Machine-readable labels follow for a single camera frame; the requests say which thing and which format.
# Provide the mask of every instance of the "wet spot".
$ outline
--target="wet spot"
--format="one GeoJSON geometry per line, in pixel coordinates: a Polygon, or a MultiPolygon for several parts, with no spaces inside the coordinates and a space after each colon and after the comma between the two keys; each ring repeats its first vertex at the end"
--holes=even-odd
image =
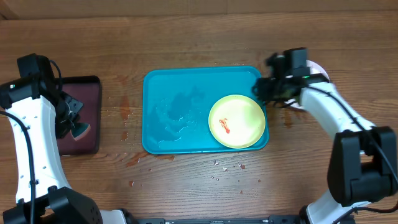
{"type": "Polygon", "coordinates": [[[284,126],[286,128],[292,128],[293,122],[292,122],[292,115],[290,115],[289,110],[284,109],[284,114],[282,116],[282,119],[284,120],[284,126]]]}
{"type": "Polygon", "coordinates": [[[120,141],[125,141],[127,140],[127,137],[129,136],[129,132],[128,131],[123,131],[122,136],[120,138],[120,141]]]}
{"type": "Polygon", "coordinates": [[[137,154],[135,154],[135,155],[130,159],[130,161],[126,164],[126,167],[136,165],[136,164],[139,162],[139,159],[140,159],[140,158],[144,158],[144,157],[146,157],[146,156],[148,156],[148,155],[149,155],[148,152],[138,152],[137,154]]]}
{"type": "MultiPolygon", "coordinates": [[[[138,152],[136,155],[134,155],[130,161],[126,164],[126,167],[129,166],[134,166],[137,163],[140,162],[140,159],[149,156],[148,152],[138,152]]],[[[163,156],[154,156],[156,159],[167,159],[169,161],[174,161],[175,156],[174,155],[163,155],[163,156]]]]}
{"type": "Polygon", "coordinates": [[[170,161],[174,161],[175,156],[174,155],[162,155],[162,156],[155,156],[156,159],[167,159],[170,161]]]}
{"type": "Polygon", "coordinates": [[[297,119],[307,121],[307,119],[308,119],[308,117],[307,117],[308,113],[307,113],[306,111],[304,111],[304,110],[298,110],[298,109],[295,109],[295,108],[289,108],[289,109],[292,110],[292,111],[294,112],[294,116],[295,116],[297,119]]]}
{"type": "Polygon", "coordinates": [[[124,126],[127,125],[127,120],[129,119],[131,112],[130,112],[130,104],[128,96],[124,95],[120,102],[120,116],[124,121],[124,126]]]}

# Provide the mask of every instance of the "turquoise plastic tray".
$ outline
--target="turquoise plastic tray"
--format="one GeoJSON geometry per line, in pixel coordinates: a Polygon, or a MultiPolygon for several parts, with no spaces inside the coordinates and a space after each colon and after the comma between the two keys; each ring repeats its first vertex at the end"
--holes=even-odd
{"type": "Polygon", "coordinates": [[[254,100],[260,72],[252,66],[154,70],[144,79],[142,145],[152,154],[237,152],[262,149],[268,122],[257,143],[245,149],[220,144],[210,133],[208,115],[222,97],[239,94],[254,100]]]}

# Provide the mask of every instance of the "black metal bracket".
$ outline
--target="black metal bracket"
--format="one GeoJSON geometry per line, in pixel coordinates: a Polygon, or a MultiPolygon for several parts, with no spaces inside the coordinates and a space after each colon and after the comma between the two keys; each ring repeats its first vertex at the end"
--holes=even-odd
{"type": "MultiPolygon", "coordinates": [[[[370,130],[397,173],[396,135],[389,127],[370,130]]],[[[343,207],[356,202],[378,202],[397,192],[397,184],[386,162],[380,157],[363,131],[337,133],[333,143],[328,186],[336,202],[343,207]],[[361,163],[360,151],[373,156],[372,162],[361,163]]]]}
{"type": "Polygon", "coordinates": [[[0,106],[9,109],[17,101],[44,97],[55,108],[57,139],[65,137],[79,120],[83,103],[57,89],[57,79],[47,57],[30,54],[17,59],[17,64],[20,78],[0,85],[0,106]]]}
{"type": "MultiPolygon", "coordinates": [[[[63,187],[49,188],[47,195],[35,200],[36,223],[38,224],[103,224],[102,216],[93,199],[63,187]],[[41,217],[45,208],[50,207],[54,213],[41,217]]],[[[121,209],[127,224],[139,224],[125,209],[121,209]]],[[[16,207],[3,212],[4,224],[28,224],[30,202],[21,200],[16,207]]]]}

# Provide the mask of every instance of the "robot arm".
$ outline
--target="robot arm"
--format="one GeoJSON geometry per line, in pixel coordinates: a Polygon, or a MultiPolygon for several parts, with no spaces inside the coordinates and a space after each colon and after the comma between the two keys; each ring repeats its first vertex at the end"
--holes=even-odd
{"type": "Polygon", "coordinates": [[[95,202],[71,189],[63,173],[56,139],[70,131],[84,134],[78,123],[83,103],[60,88],[56,89],[48,58],[27,55],[17,60],[21,78],[0,85],[0,106],[21,120],[27,128],[33,151],[36,179],[35,198],[30,193],[27,142],[21,127],[9,119],[14,132],[18,161],[17,206],[3,213],[4,223],[29,223],[30,208],[35,205],[36,223],[116,223],[134,219],[125,210],[99,210],[95,202]],[[41,218],[45,208],[54,213],[41,218]]]}
{"type": "Polygon", "coordinates": [[[392,173],[397,173],[396,136],[390,128],[378,128],[355,112],[334,84],[322,74],[310,74],[306,60],[306,49],[274,54],[267,60],[271,77],[258,79],[253,93],[265,104],[295,98],[334,140],[328,170],[329,189],[301,211],[307,223],[331,224],[345,217],[352,208],[396,193],[397,183],[392,173]],[[366,131],[377,139],[392,170],[377,153],[366,131]],[[373,156],[373,161],[361,163],[362,153],[373,156]]]}

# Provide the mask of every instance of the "yellow plate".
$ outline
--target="yellow plate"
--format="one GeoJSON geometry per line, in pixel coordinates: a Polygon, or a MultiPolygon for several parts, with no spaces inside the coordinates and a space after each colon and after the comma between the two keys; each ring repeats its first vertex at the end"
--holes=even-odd
{"type": "Polygon", "coordinates": [[[261,138],[266,128],[266,117],[254,100],[242,95],[229,95],[211,108],[209,128],[214,138],[224,146],[243,149],[261,138]]]}

